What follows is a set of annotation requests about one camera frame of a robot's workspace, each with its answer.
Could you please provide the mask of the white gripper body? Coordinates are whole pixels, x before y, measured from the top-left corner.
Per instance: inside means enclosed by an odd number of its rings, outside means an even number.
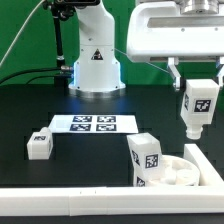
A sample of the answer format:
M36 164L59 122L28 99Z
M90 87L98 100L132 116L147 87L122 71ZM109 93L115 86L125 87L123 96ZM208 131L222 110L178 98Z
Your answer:
M126 52L133 62L224 56L224 1L217 14L182 14L175 1L139 4L130 17Z

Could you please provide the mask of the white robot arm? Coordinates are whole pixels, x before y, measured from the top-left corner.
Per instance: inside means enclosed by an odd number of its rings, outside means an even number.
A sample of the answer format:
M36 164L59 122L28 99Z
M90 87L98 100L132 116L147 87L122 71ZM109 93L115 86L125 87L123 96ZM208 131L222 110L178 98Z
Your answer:
M180 62L224 61L224 0L136 0L126 54L133 62L168 65L174 88L183 87ZM115 58L115 22L102 3L77 9L80 54L70 90L87 97L125 90Z

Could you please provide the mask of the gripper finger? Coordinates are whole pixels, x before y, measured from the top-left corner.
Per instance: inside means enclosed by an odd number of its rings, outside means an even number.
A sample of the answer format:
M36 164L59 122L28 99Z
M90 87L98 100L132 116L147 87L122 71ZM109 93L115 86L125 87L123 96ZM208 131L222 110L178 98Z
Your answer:
M167 62L168 72L173 79L173 87L176 91L179 91L181 88L181 75L177 69L179 61L175 57L169 57Z
M217 57L216 60L217 75L216 80L220 88L224 86L224 56Z

